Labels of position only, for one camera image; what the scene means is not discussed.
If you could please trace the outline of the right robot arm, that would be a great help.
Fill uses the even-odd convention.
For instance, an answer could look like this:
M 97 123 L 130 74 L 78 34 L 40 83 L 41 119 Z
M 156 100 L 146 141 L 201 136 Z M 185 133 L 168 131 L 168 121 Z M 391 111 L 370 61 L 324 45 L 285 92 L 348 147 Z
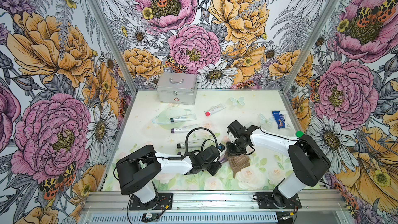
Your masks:
M 233 140 L 226 144 L 230 157 L 248 155 L 247 147 L 264 147 L 289 157 L 293 173 L 282 180 L 271 194 L 256 197 L 271 208 L 299 208 L 297 194 L 307 186 L 316 186 L 331 167 L 326 154 L 306 134 L 278 135 L 256 125 L 245 127 L 237 120 L 228 125 L 227 133 Z

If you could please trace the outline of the metallic pink toothpaste tube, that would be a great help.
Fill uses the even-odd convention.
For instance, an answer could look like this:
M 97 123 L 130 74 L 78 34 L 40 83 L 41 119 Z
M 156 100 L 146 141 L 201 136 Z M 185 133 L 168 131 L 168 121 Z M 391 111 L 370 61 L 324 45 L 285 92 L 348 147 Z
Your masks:
M 227 161 L 228 161 L 227 155 L 221 155 L 221 156 L 220 156 L 219 162 L 220 162 L 221 164 L 223 164 L 223 163 L 225 163 L 225 162 L 227 162 Z

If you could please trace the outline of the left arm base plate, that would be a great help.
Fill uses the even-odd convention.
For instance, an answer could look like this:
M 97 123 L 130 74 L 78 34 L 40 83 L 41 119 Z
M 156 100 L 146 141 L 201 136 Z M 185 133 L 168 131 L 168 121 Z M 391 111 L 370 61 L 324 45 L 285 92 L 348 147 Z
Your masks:
M 151 201 L 143 203 L 137 196 L 132 195 L 129 200 L 128 210 L 144 211 L 144 210 L 170 210 L 173 204 L 173 193 L 161 192 Z

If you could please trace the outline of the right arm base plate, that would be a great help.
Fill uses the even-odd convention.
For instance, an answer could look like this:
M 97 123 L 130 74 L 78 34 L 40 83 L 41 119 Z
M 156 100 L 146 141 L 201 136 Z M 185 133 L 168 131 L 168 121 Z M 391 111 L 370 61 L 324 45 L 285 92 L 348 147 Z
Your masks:
M 280 193 L 271 191 L 256 192 L 253 199 L 258 203 L 259 209 L 301 209 L 299 196 L 286 198 Z

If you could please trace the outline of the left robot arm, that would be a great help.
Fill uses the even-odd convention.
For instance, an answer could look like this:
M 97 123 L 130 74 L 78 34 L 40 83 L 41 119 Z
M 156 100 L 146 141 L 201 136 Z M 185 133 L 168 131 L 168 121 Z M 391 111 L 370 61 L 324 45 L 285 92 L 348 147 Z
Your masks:
M 214 176 L 221 168 L 219 157 L 224 151 L 223 145 L 213 145 L 174 160 L 171 155 L 156 152 L 152 145 L 146 145 L 117 162 L 115 178 L 122 195 L 133 195 L 141 204 L 156 203 L 159 196 L 152 182 L 156 176 L 194 175 L 203 171 Z

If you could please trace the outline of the pink cap toothpaste tube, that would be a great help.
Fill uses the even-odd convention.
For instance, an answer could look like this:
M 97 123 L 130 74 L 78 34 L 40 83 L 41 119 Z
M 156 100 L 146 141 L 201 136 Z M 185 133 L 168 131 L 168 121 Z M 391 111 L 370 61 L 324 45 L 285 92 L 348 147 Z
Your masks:
M 213 114 L 215 114 L 215 113 L 217 113 L 217 112 L 219 112 L 219 111 L 221 111 L 221 110 L 224 110 L 224 109 L 226 109 L 226 106 L 224 105 L 224 104 L 218 104 L 218 105 L 216 105 L 216 106 L 213 106 L 212 108 L 210 108 L 206 113 L 205 113 L 205 116 L 207 116 L 207 117 L 209 117 L 209 116 L 211 116 L 211 115 L 213 115 Z

